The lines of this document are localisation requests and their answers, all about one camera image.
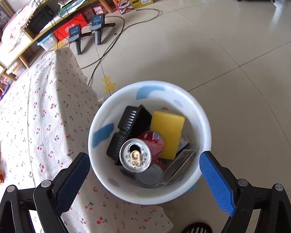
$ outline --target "pink cloth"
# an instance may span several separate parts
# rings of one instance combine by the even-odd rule
[[[38,186],[87,152],[89,128],[98,111],[96,93],[69,48],[51,52],[24,73],[0,102],[0,200],[5,189]],[[36,211],[36,232],[43,233]],[[91,169],[70,210],[61,216],[70,233],[168,232],[159,206],[123,201]]]

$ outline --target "handheld device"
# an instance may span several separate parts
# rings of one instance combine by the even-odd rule
[[[98,14],[92,17],[91,32],[95,32],[95,45],[101,45],[102,30],[106,27],[114,27],[115,23],[105,23],[105,15]]]
[[[81,51],[81,38],[90,36],[95,32],[95,45],[101,45],[102,30],[105,27],[114,27],[115,23],[105,23],[105,15],[98,14],[92,17],[90,32],[82,33],[81,25],[73,26],[69,29],[68,41],[74,44],[76,55],[82,54]]]

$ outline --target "yellow star sticker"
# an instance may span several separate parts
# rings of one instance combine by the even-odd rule
[[[114,89],[114,86],[116,85],[116,83],[109,83],[107,84],[106,86],[104,86],[104,89],[106,90],[106,94],[110,91],[114,92],[115,89]]]
[[[110,82],[110,78],[111,78],[111,77],[109,77],[109,76],[105,76],[105,78],[102,79],[102,81],[103,81],[104,83],[108,84],[108,82]]]

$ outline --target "black plastic container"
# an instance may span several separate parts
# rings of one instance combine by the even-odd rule
[[[107,155],[120,166],[120,149],[129,139],[139,136],[151,124],[152,115],[143,105],[127,106],[118,124],[119,132],[115,132],[107,149]]]

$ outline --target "white trash bin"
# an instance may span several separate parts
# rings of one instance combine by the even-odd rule
[[[167,186],[154,188],[140,186],[120,172],[114,160],[106,155],[113,134],[126,106],[142,104],[151,114],[155,110],[185,116],[182,134],[196,149],[191,167],[186,174]],[[184,89],[162,81],[142,81],[128,85],[109,97],[100,107],[91,125],[88,151],[92,167],[100,182],[115,196],[125,201],[153,205],[173,200],[189,190],[201,176],[199,156],[210,151],[211,132],[208,119],[199,103]]]

